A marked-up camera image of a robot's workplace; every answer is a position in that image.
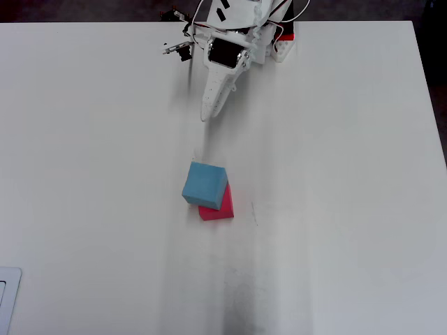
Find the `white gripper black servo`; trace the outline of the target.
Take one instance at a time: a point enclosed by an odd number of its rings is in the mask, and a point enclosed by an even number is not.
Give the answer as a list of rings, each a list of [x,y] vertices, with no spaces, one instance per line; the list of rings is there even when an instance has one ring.
[[[213,31],[204,49],[204,65],[208,69],[200,119],[216,117],[233,90],[237,73],[245,70],[251,59],[251,37],[239,31]]]

